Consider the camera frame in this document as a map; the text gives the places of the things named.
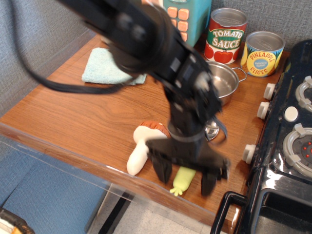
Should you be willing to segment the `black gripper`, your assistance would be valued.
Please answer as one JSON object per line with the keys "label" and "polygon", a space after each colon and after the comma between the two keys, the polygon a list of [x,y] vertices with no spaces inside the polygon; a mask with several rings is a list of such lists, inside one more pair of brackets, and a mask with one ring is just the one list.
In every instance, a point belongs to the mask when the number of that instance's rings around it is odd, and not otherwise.
{"label": "black gripper", "polygon": [[229,159],[213,150],[203,134],[193,141],[179,141],[175,138],[159,138],[146,141],[155,173],[159,180],[168,183],[172,165],[178,165],[202,172],[201,195],[208,196],[214,190],[217,179],[228,179]]}

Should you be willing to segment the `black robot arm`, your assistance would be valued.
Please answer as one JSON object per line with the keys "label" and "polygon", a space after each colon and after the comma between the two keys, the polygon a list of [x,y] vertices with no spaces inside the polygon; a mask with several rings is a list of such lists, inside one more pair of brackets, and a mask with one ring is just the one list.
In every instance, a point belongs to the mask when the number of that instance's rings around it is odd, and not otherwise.
{"label": "black robot arm", "polygon": [[228,177],[230,162],[205,138],[207,122],[222,108],[208,63],[183,41],[159,6],[129,0],[65,0],[63,4],[107,39],[120,70],[146,73],[163,84],[171,136],[147,140],[148,156],[162,182],[169,180],[173,165],[201,172],[201,193],[209,195],[218,180]]}

